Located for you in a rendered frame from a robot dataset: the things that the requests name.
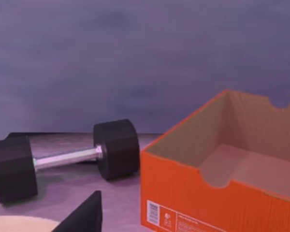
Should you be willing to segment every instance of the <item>cardboard box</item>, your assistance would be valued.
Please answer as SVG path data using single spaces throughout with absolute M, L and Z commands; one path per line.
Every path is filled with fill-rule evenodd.
M 224 91 L 141 154 L 142 225 L 290 232 L 290 105 Z

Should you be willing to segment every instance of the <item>wooden disc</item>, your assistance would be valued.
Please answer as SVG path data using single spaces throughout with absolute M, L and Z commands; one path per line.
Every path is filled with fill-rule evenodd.
M 0 216 L 0 232 L 51 232 L 58 224 L 39 217 Z

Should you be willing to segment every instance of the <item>gray wall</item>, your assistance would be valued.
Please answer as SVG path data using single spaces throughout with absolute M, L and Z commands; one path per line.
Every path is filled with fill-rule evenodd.
M 0 138 L 162 132 L 225 88 L 290 102 L 290 0 L 0 0 Z

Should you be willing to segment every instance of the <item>label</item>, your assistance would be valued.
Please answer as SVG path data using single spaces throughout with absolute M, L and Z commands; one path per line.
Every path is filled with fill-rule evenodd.
M 147 221 L 168 232 L 226 232 L 151 201 L 147 201 Z

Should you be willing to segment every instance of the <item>silver metal bar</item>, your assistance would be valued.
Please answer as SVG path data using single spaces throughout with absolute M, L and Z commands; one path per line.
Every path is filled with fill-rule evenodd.
M 152 141 L 158 138 L 161 134 L 138 134 L 140 149 L 149 145 Z M 87 160 L 96 160 L 102 158 L 101 146 L 92 149 L 70 152 L 66 154 L 53 155 L 33 159 L 35 170 L 42 170 L 46 168 L 59 167 L 63 165 L 74 164 Z

